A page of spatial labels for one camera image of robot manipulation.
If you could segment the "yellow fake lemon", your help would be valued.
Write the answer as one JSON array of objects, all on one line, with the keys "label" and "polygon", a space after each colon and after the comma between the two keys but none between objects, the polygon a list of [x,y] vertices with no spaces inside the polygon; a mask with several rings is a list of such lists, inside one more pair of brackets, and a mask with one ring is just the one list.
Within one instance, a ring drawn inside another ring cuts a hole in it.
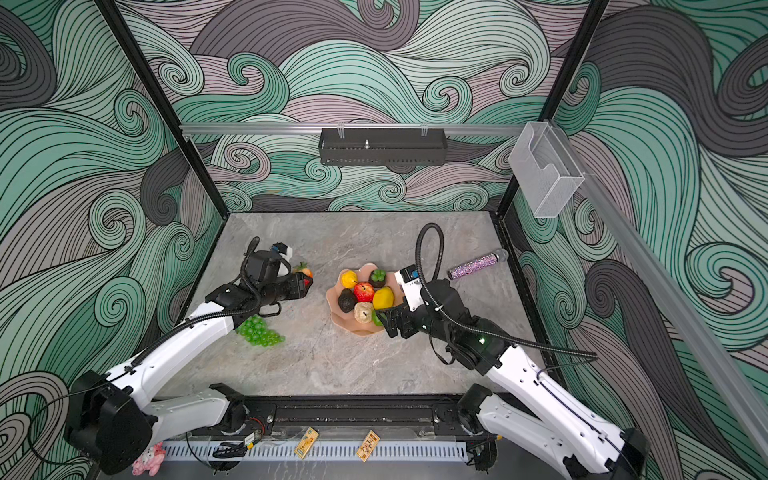
[{"label": "yellow fake lemon", "polygon": [[386,310],[392,308],[395,303],[395,295],[390,287],[382,287],[374,293],[373,308],[375,310]]}]

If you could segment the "red fake strawberry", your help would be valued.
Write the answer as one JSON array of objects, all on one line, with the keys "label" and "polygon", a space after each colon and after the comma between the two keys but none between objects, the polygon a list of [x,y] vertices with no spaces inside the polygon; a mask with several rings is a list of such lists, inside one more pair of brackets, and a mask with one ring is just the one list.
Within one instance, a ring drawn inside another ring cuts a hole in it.
[{"label": "red fake strawberry", "polygon": [[307,276],[309,278],[313,277],[313,272],[311,271],[311,269],[309,268],[309,266],[308,266],[308,264],[306,262],[301,262],[298,266],[296,266],[293,269],[293,272],[294,273],[302,273],[302,274],[304,274],[305,276]]}]

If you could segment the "red fake apple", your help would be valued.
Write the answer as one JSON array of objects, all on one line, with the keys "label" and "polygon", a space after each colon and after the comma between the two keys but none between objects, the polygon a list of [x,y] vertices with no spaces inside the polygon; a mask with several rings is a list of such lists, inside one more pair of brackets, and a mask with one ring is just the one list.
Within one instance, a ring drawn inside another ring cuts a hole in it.
[{"label": "red fake apple", "polygon": [[358,302],[372,302],[375,296],[375,288],[369,282],[357,283],[353,293]]}]

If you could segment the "pink scalloped fruit bowl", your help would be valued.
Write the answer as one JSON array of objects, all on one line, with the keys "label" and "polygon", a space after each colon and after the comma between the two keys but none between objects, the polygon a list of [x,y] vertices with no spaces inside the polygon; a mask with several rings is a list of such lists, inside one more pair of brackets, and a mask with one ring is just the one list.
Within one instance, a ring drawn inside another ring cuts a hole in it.
[{"label": "pink scalloped fruit bowl", "polygon": [[[359,269],[352,270],[352,271],[356,271],[357,272],[358,281],[360,283],[360,282],[369,282],[369,275],[370,275],[370,273],[374,269],[382,269],[382,268],[377,267],[373,263],[367,263],[367,264],[363,265],[362,267],[360,267]],[[332,322],[336,326],[338,326],[340,328],[343,328],[344,330],[346,330],[346,331],[348,331],[348,332],[350,332],[352,334],[358,335],[358,336],[369,336],[369,335],[373,335],[373,334],[376,334],[376,333],[383,332],[384,331],[384,327],[375,326],[373,322],[372,323],[368,323],[368,324],[358,323],[354,319],[353,311],[349,312],[349,313],[343,313],[339,309],[337,300],[338,300],[338,297],[339,297],[340,293],[344,289],[342,284],[341,284],[340,277],[341,277],[341,275],[345,271],[348,271],[348,270],[350,270],[350,269],[344,269],[344,270],[341,271],[341,273],[338,276],[338,279],[336,281],[335,286],[332,287],[331,289],[329,289],[327,291],[327,293],[326,293],[326,300],[328,302],[328,306],[329,306],[330,311],[331,311],[331,320],[332,320]],[[396,306],[401,305],[404,302],[404,293],[402,292],[401,288],[397,284],[397,282],[395,280],[395,277],[394,277],[394,273],[391,272],[391,271],[386,271],[386,272],[387,272],[387,282],[386,282],[385,286],[390,287],[393,290],[394,295],[395,295],[395,303],[394,303],[393,307],[396,307]]]}]

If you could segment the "dark fake avocado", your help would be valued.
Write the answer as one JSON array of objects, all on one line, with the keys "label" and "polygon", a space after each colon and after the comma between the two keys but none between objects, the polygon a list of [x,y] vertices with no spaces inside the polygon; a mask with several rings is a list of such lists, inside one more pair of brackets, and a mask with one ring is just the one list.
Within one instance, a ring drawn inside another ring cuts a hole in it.
[{"label": "dark fake avocado", "polygon": [[343,313],[349,313],[354,310],[358,300],[352,289],[345,288],[340,293],[337,303]]}]

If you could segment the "small yellow fake pear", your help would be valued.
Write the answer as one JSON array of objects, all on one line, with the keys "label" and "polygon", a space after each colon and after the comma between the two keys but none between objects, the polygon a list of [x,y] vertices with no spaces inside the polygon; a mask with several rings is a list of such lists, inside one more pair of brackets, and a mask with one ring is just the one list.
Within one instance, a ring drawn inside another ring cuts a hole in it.
[{"label": "small yellow fake pear", "polygon": [[345,271],[340,279],[344,289],[353,290],[359,283],[357,272],[352,270]]}]

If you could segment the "green fake lime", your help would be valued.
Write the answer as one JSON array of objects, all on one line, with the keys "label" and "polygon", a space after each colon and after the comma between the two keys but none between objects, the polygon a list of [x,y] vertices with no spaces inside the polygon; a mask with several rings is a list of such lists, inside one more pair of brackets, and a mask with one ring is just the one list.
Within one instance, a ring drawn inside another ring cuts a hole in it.
[{"label": "green fake lime", "polygon": [[382,321],[379,319],[379,316],[378,316],[378,312],[377,312],[377,311],[373,310],[373,311],[371,312],[371,317],[372,317],[372,321],[373,321],[373,323],[374,323],[374,325],[375,325],[375,326],[378,326],[378,327],[383,327],[383,323],[382,323]]}]

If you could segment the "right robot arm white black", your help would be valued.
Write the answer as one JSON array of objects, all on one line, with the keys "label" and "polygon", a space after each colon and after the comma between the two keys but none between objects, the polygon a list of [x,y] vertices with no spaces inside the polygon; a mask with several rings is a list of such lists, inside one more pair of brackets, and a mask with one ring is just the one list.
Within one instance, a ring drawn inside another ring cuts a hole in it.
[{"label": "right robot arm white black", "polygon": [[622,429],[585,406],[528,356],[545,345],[509,335],[495,322],[470,313],[450,281],[427,277],[422,265],[426,234],[444,233],[426,224],[416,239],[413,265],[396,274],[402,305],[378,311],[387,334],[407,339],[417,333],[445,342],[445,365],[458,363],[489,379],[525,406],[512,407],[482,385],[472,386],[458,408],[466,430],[509,440],[565,479],[638,479],[650,445],[635,428]]}]

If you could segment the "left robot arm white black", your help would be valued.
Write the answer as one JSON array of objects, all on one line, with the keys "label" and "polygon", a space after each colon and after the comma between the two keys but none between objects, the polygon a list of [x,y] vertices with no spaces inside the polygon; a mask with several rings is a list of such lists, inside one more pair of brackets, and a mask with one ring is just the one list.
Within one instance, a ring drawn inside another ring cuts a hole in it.
[{"label": "left robot arm white black", "polygon": [[104,374],[88,371],[74,384],[64,440],[104,469],[129,466],[148,447],[202,427],[244,421],[233,390],[222,386],[159,401],[157,393],[183,367],[265,307],[304,298],[312,278],[291,265],[293,250],[267,250],[254,237],[234,281],[206,296],[193,313],[129,360]]}]

